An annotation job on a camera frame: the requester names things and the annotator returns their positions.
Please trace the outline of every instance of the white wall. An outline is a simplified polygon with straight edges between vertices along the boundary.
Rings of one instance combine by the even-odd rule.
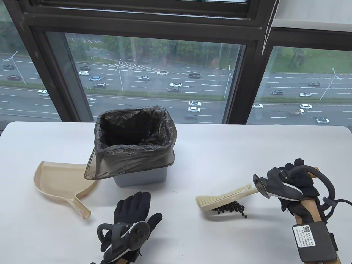
[[[352,0],[281,0],[272,26],[352,32]]]

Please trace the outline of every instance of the label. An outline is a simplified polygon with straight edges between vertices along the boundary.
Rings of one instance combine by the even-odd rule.
[[[298,247],[313,247],[313,246],[315,246],[313,234],[310,230],[309,225],[294,226],[293,233],[295,234],[296,243],[297,243]]]

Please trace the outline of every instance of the brush bristles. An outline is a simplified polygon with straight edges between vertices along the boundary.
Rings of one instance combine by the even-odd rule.
[[[221,194],[221,195],[218,195],[218,196],[216,196],[216,195],[214,195],[214,196],[212,196],[212,195],[200,195],[200,196],[196,197],[196,201],[197,201],[198,205],[200,207],[202,207],[202,206],[208,205],[210,203],[216,202],[216,201],[218,201],[220,199],[223,199],[223,198],[229,197],[231,195],[234,195],[236,193],[239,193],[239,192],[245,191],[247,189],[250,189],[251,187],[252,187],[252,185],[248,184],[246,186],[238,188],[237,190],[230,191],[228,193],[224,193],[224,194]]]

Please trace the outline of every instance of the white table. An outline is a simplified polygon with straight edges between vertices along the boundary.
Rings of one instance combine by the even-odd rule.
[[[41,161],[86,163],[94,123],[13,122],[0,138],[3,263],[100,263],[96,228],[112,223],[116,203],[139,190],[151,192],[150,215],[162,222],[136,263],[301,263],[291,230],[295,220],[276,198],[254,194],[237,213],[204,216],[197,195],[222,194],[252,182],[274,166],[303,158],[333,182],[337,198],[351,200],[352,136],[334,126],[177,125],[176,160],[165,183],[120,189],[101,180],[84,204],[83,220],[69,206],[44,199],[33,184]],[[327,195],[319,181],[321,198]],[[328,228],[342,263],[350,263],[352,208],[339,204]]]

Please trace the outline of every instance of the truck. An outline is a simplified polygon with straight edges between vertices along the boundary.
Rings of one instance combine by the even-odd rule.
[[[304,115],[304,110],[303,109],[292,109],[290,110],[290,115]]]

